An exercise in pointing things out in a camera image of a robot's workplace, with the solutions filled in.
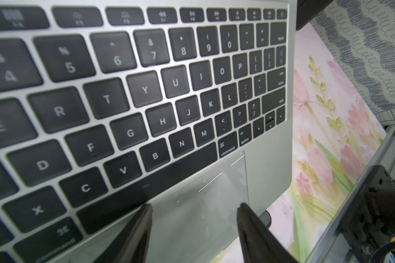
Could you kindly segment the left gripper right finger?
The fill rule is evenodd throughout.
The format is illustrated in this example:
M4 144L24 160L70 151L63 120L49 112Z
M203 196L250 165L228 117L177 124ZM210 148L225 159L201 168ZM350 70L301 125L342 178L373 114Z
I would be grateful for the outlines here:
M270 232L272 217L266 210L259 216L242 203L237 211L237 225L245 263L297 263L294 257Z

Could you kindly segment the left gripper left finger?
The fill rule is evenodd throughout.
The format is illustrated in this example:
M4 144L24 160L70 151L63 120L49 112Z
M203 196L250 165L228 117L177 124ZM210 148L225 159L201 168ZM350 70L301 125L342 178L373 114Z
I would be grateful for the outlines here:
M152 215L152 205L143 205L94 263L146 262Z

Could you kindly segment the silver laptop computer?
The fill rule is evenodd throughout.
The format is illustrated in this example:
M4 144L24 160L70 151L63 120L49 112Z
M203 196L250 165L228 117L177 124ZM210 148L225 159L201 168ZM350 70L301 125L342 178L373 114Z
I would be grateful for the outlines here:
M0 263L208 263L291 184L296 1L0 1Z

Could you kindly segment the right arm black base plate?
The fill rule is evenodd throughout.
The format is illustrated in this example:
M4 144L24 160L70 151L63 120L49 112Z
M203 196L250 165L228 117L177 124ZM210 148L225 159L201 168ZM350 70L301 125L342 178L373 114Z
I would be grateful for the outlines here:
M339 224L360 263L395 263L395 180L372 168Z

